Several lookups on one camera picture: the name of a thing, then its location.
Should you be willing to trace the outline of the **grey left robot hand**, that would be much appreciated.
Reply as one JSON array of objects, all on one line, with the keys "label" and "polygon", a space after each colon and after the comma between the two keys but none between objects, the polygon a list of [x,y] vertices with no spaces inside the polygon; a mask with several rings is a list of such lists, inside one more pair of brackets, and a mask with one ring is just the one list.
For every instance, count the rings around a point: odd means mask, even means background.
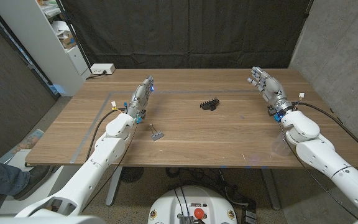
[{"label": "grey left robot hand", "polygon": [[149,75],[133,92],[126,108],[126,114],[136,118],[147,107],[150,94],[154,90],[153,75]]}]

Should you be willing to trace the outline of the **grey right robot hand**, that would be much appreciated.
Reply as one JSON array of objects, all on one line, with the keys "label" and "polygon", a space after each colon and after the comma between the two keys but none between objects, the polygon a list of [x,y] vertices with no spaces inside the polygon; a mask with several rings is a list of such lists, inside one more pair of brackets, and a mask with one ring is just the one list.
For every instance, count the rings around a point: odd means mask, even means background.
[{"label": "grey right robot hand", "polygon": [[248,78],[247,81],[262,93],[262,97],[269,104],[270,116],[284,116],[293,109],[282,84],[276,78],[260,67],[252,67],[251,75],[252,78]]}]

